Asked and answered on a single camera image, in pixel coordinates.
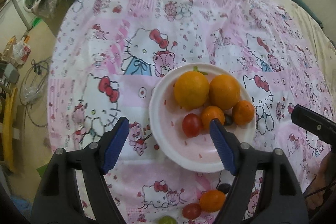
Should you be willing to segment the red white plastic bag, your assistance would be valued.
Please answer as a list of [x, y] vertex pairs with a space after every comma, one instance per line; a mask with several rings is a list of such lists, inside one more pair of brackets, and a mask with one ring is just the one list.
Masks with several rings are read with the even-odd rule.
[[24, 65], [31, 52], [31, 47], [25, 43], [25, 38], [13, 46], [13, 58], [18, 65]]

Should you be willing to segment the red cherry tomato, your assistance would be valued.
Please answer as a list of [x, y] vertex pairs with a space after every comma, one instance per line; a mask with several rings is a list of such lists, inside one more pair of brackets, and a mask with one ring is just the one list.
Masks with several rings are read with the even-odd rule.
[[197, 114], [190, 113], [183, 118], [182, 130], [188, 138], [194, 138], [198, 136], [202, 130], [202, 127], [202, 120]]
[[202, 213], [202, 208], [198, 203], [189, 203], [182, 209], [182, 215], [190, 220], [197, 219]]

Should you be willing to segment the dark grape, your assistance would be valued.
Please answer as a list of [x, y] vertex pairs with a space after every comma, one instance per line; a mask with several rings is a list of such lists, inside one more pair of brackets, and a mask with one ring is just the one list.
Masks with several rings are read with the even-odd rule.
[[231, 126], [233, 125], [234, 120], [231, 115], [225, 113], [224, 114], [224, 126]]
[[228, 194], [230, 189], [231, 189], [231, 185], [228, 183], [222, 183], [217, 186], [217, 190], [224, 194]]

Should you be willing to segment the small tangerine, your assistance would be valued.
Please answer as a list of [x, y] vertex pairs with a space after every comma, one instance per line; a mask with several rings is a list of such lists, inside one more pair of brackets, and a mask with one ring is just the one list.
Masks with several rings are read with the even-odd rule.
[[200, 199], [199, 205], [201, 209], [208, 213], [219, 211], [226, 200], [226, 195], [219, 190], [209, 190], [204, 192]]
[[254, 117], [255, 108], [250, 102], [246, 100], [239, 101], [232, 108], [232, 118], [234, 123], [238, 126], [244, 126], [248, 124], [253, 120]]
[[203, 128], [208, 131], [210, 129], [210, 122], [213, 119], [218, 119], [222, 125], [225, 122], [224, 112], [217, 106], [207, 106], [201, 113], [201, 120]]

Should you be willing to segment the large orange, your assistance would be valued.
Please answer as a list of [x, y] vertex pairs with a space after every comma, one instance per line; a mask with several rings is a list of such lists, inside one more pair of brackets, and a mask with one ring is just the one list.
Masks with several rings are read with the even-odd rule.
[[175, 82], [174, 98], [180, 107], [194, 110], [205, 104], [209, 90], [210, 83], [205, 75], [198, 71], [188, 71]]
[[218, 75], [210, 82], [209, 98], [212, 105], [229, 110], [240, 100], [240, 84], [231, 75]]

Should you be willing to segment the green floor mat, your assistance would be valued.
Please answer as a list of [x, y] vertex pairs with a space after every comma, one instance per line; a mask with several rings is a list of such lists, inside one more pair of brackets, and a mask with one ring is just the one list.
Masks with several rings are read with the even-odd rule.
[[40, 176], [40, 178], [42, 178], [43, 175], [45, 174], [45, 171], [47, 170], [48, 165], [49, 164], [45, 164], [45, 165], [37, 168], [37, 172], [38, 172], [38, 175]]

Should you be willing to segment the pink Hello Kitty bedsheet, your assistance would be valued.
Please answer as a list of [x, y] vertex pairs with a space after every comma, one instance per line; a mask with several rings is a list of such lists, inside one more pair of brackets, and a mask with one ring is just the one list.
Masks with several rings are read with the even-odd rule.
[[51, 147], [84, 148], [118, 118], [130, 133], [106, 183], [127, 223], [163, 215], [183, 222], [184, 204], [230, 181], [226, 171], [190, 172], [168, 159], [149, 125], [154, 87], [173, 69], [206, 63], [233, 74], [256, 108], [251, 144], [282, 148], [302, 188], [330, 147], [294, 126], [296, 104], [334, 119], [324, 61], [335, 50], [319, 25], [287, 0], [76, 0], [52, 56]]

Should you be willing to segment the white pink strawberry plate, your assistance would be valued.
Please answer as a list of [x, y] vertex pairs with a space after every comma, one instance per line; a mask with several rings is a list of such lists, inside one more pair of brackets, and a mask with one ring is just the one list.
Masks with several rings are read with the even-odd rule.
[[231, 75], [222, 68], [206, 63], [190, 63], [169, 71], [155, 86], [150, 103], [149, 119], [152, 134], [163, 153], [181, 167], [194, 172], [214, 173], [224, 169], [209, 131], [202, 129], [194, 138], [182, 130], [183, 118], [190, 113], [200, 115], [210, 105], [209, 97], [198, 109], [186, 110], [174, 98], [174, 85], [185, 72], [198, 71], [209, 83], [218, 75]]

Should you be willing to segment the yellow wooden rack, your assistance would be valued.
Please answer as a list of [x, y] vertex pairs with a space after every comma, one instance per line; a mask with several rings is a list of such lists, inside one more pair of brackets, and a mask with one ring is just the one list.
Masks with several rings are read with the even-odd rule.
[[12, 172], [17, 173], [13, 154], [13, 119], [14, 107], [18, 89], [12, 88], [6, 95], [2, 123], [2, 149], [5, 166]]

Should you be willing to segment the green grape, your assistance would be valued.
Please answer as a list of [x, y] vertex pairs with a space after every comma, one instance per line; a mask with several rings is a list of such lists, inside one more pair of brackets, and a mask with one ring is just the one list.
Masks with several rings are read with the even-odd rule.
[[171, 216], [165, 215], [157, 220], [157, 224], [177, 224], [177, 220]]

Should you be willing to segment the white washing machine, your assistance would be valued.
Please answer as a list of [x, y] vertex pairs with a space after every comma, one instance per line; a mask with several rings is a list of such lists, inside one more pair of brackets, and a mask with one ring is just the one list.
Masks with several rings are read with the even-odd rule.
[[33, 13], [33, 6], [37, 2], [37, 0], [12, 0], [14, 7], [19, 14], [22, 22], [27, 27], [28, 30], [33, 28], [33, 23], [35, 18], [37, 17]]

